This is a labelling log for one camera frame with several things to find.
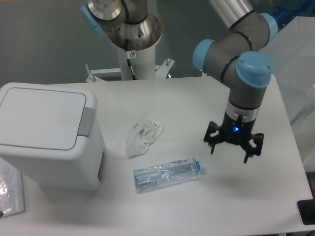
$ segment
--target plastic bottle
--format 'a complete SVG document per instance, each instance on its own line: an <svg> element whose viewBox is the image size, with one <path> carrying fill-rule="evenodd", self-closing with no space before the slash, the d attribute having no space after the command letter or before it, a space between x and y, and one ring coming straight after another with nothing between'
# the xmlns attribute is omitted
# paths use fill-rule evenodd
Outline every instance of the plastic bottle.
<svg viewBox="0 0 315 236"><path fill-rule="evenodd" d="M173 161L162 165L134 170L134 180L139 192L185 182L201 171L201 163L195 158Z"/></svg>

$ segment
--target white table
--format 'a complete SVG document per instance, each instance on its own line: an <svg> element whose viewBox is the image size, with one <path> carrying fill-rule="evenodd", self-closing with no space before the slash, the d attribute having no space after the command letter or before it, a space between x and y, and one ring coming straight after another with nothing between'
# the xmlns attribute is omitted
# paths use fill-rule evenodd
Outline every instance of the white table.
<svg viewBox="0 0 315 236"><path fill-rule="evenodd" d="M64 85L94 91L108 149L96 192L39 187L24 178L26 212L0 220L3 235L245 236L315 229L296 202L312 198L281 95L273 78L253 132L261 156L243 164L240 146L214 155L203 142L209 121L221 124L228 89L210 77ZM122 155L125 125L145 114L164 130L143 156ZM133 170L194 156L199 180L137 194Z"/></svg>

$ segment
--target blue joint cap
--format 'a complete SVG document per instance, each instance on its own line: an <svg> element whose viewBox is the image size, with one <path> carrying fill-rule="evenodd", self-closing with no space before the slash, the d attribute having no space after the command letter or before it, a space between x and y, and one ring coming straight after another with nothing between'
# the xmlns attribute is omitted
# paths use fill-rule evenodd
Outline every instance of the blue joint cap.
<svg viewBox="0 0 315 236"><path fill-rule="evenodd" d="M269 26L269 40L270 43L278 34L278 24L276 19L273 16L270 16L267 13L261 13L260 16L266 19Z"/></svg>
<svg viewBox="0 0 315 236"><path fill-rule="evenodd" d="M98 23L95 21L93 16L90 14L88 9L84 5L81 6L81 14L85 22L88 24L89 28L93 31L94 34L96 34L97 36L105 35L104 30L98 25Z"/></svg>
<svg viewBox="0 0 315 236"><path fill-rule="evenodd" d="M209 50L210 45L214 42L211 39L204 39L202 40L195 50L193 51L192 55L192 63L201 71L205 71L205 60L207 56L207 52Z"/></svg>
<svg viewBox="0 0 315 236"><path fill-rule="evenodd" d="M271 80L274 64L270 57L258 52L245 52L236 62L236 72L247 85L263 89Z"/></svg>

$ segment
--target metal bracket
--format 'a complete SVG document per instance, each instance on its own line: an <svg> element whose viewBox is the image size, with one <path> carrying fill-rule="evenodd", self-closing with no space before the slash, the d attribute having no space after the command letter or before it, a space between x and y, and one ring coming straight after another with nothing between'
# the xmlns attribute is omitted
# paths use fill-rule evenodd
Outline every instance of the metal bracket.
<svg viewBox="0 0 315 236"><path fill-rule="evenodd" d="M156 65L156 79L172 78L170 69L174 65L175 61L166 59L162 65ZM86 64L88 78L86 82L97 82L103 81L100 78L110 78L121 76L120 68L113 69L101 69L101 70L90 70L88 64Z"/></svg>

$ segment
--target clear plastic packaging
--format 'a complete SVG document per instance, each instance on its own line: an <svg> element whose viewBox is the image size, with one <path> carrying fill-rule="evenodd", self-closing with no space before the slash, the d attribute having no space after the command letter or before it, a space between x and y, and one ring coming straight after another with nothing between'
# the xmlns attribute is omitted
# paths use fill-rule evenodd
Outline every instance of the clear plastic packaging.
<svg viewBox="0 0 315 236"><path fill-rule="evenodd" d="M160 121L151 117L133 123L126 130L126 154L128 157L136 157L145 154L149 146L153 144L163 130Z"/></svg>
<svg viewBox="0 0 315 236"><path fill-rule="evenodd" d="M147 192L191 180L198 176L199 171L201 163L189 158L134 170L133 173L137 190Z"/></svg>
<svg viewBox="0 0 315 236"><path fill-rule="evenodd" d="M24 211L22 174L0 158L0 219Z"/></svg>

